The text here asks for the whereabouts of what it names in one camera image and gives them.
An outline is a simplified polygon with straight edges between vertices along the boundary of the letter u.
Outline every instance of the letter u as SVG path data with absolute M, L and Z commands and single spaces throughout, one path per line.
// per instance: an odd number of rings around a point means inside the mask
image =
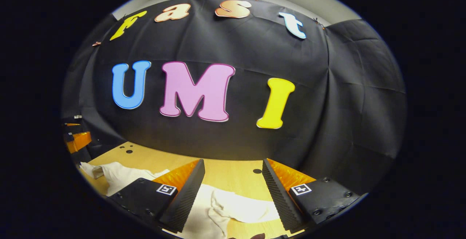
M 147 69 L 150 68 L 149 61 L 137 61 L 133 64 L 134 75 L 134 92 L 133 96 L 128 97 L 123 92 L 123 84 L 125 81 L 125 73 L 129 66 L 125 63 L 120 63 L 112 68 L 113 83 L 112 95 L 113 101 L 123 109 L 137 108 L 144 99 L 145 75 Z

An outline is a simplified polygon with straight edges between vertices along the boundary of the table surface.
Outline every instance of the table surface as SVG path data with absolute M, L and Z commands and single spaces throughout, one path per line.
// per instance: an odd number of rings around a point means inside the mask
M 254 169 L 262 169 L 261 160 L 230 161 L 194 158 L 158 151 L 135 143 L 126 142 L 100 155 L 89 163 L 98 166 L 101 164 L 119 162 L 125 167 L 150 170 L 155 173 L 165 169 L 173 170 L 196 159 L 204 159 L 205 176 L 202 181 L 203 184 L 208 184 L 209 186 L 225 191 L 232 191 L 240 196 L 251 199 L 272 201 L 272 197 L 270 196 L 262 174 L 253 173 Z M 98 193 L 102 195 L 107 193 L 108 183 L 105 176 L 93 179 L 82 169 L 79 169 L 79 171 Z M 266 239 L 276 238 L 283 234 L 289 237 L 303 232 L 299 231 L 291 234 L 289 231 L 285 231 L 280 219 L 254 224 L 246 224 L 231 219 L 228 222 L 227 229 L 228 238 L 235 237 L 236 239 L 250 239 L 254 235 L 263 232 L 266 235 Z

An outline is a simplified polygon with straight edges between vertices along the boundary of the blue letter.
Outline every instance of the blue letter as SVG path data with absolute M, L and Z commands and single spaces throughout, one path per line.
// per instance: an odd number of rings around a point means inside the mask
M 117 64 L 113 67 L 113 84 L 112 94 L 113 101 L 123 109 L 134 109 L 141 105 L 144 99 L 145 74 L 150 68 L 149 61 L 137 61 L 133 64 L 134 75 L 134 92 L 133 96 L 128 97 L 123 93 L 123 82 L 125 81 L 125 72 L 129 66 L 125 63 Z
M 303 23 L 296 20 L 296 17 L 293 14 L 279 12 L 278 15 L 285 18 L 285 26 L 287 27 L 288 31 L 290 31 L 293 35 L 296 35 L 301 39 L 306 38 L 304 32 L 301 32 L 298 27 L 298 25 L 303 26 Z

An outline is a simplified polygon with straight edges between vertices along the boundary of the pink letter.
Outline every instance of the pink letter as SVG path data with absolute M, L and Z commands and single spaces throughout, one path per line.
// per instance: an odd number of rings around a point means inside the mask
M 165 101 L 160 108 L 164 116 L 176 117 L 181 110 L 176 106 L 176 96 L 186 113 L 191 117 L 202 98 L 204 104 L 198 116 L 205 121 L 228 121 L 228 113 L 225 111 L 226 89 L 228 81 L 235 73 L 235 69 L 226 64 L 214 63 L 210 65 L 194 84 L 189 73 L 188 66 L 180 61 L 172 61 L 162 65 L 166 73 Z

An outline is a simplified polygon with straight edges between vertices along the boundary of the white cloth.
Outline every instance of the white cloth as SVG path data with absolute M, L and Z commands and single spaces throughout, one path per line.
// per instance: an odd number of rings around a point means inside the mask
M 107 196 L 118 192 L 138 178 L 153 180 L 169 172 L 165 170 L 153 174 L 148 170 L 127 168 L 117 162 L 101 166 L 81 163 L 81 168 L 95 179 L 105 176 L 109 184 Z M 273 202 L 250 199 L 201 184 L 183 232 L 174 234 L 163 230 L 183 239 L 226 239 L 226 228 L 231 218 L 243 223 L 259 223 L 278 219 L 279 216 Z

